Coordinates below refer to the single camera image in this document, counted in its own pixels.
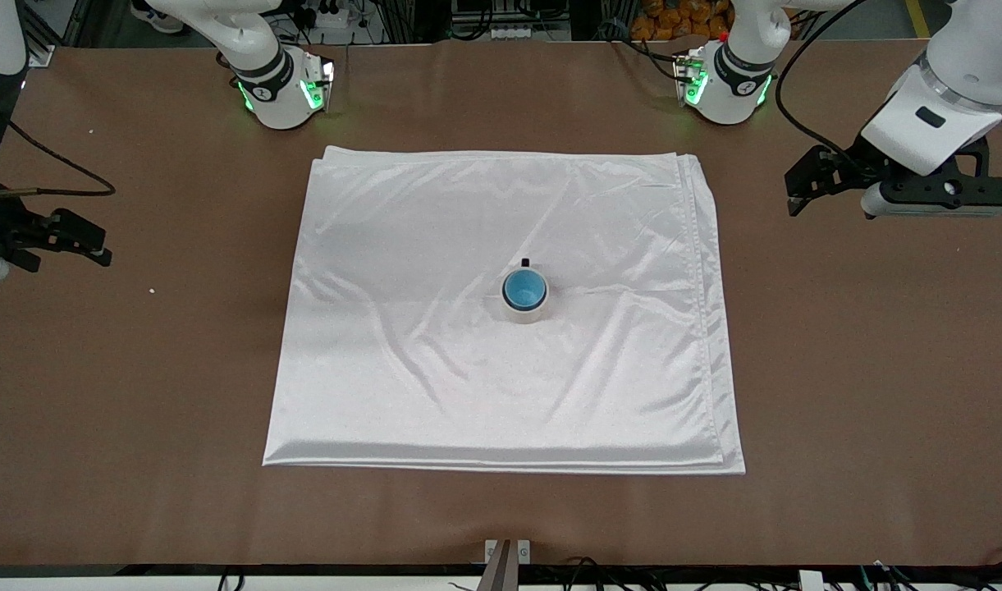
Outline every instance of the yellow tape strip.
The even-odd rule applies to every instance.
[[[913,21],[913,31],[917,34],[917,39],[930,39],[932,32],[927,28],[920,0],[905,0],[905,10],[909,12],[910,21]]]

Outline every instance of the brown tabletop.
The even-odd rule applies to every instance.
[[[847,145],[918,42],[819,43],[787,103]],[[681,111],[601,43],[321,48],[333,109],[272,131],[210,50],[61,50],[16,109],[117,184],[66,203],[114,264],[0,284],[0,564],[977,564],[1002,547],[1002,217],[787,215],[813,143],[773,103]],[[990,134],[1002,175],[1002,127]],[[714,191],[747,475],[262,468],[311,160],[325,146],[695,153]],[[94,188],[14,134],[11,186]]]

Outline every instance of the green indicator light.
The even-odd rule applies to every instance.
[[[322,93],[317,93],[316,90],[318,89],[313,83],[307,81],[301,82],[301,90],[305,91],[307,104],[309,104],[311,108],[320,108],[322,106]]]
[[[760,90],[760,98],[756,99],[757,106],[764,104],[764,101],[767,100],[767,89],[769,86],[771,86],[772,79],[774,79],[774,75],[768,75],[767,80],[764,81],[764,89]]]
[[[704,91],[704,85],[708,83],[708,72],[700,72],[700,78],[695,79],[694,82],[689,84],[687,87],[687,102],[691,105],[698,104],[700,100],[700,93]]]
[[[245,108],[253,112],[253,101],[248,100],[248,94],[245,94],[245,89],[241,87],[241,84],[238,84],[238,90],[241,90],[241,98],[245,98]]]

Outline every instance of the table surface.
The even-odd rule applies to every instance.
[[[823,42],[787,103],[847,145],[920,42]],[[0,564],[481,560],[977,564],[1002,547],[1002,217],[787,215],[809,146],[773,102],[718,127],[620,45],[321,48],[332,112],[245,112],[210,50],[61,49],[16,109],[117,184],[66,204],[114,264],[0,284]],[[1002,175],[1002,127],[990,135]],[[262,468],[312,158],[677,151],[714,191],[747,475]],[[9,134],[0,180],[92,185]]]

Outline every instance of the shoe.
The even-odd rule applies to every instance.
[[[155,11],[154,8],[148,11],[139,11],[136,7],[133,7],[132,3],[129,3],[129,12],[132,12],[132,16],[136,16],[137,19],[154,27],[154,30],[158,31],[158,33],[177,34],[183,31],[182,21],[175,18],[175,16]]]

